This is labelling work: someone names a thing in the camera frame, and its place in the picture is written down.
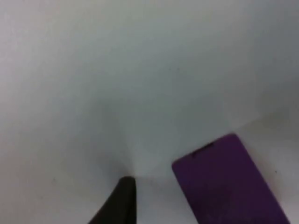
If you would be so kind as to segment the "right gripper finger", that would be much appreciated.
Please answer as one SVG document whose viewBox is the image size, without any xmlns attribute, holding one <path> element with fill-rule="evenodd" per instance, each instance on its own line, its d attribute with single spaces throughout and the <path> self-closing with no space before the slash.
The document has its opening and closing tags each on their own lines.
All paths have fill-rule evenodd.
<svg viewBox="0 0 299 224">
<path fill-rule="evenodd" d="M 89 224 L 136 224 L 136 181 L 122 177 Z"/>
</svg>

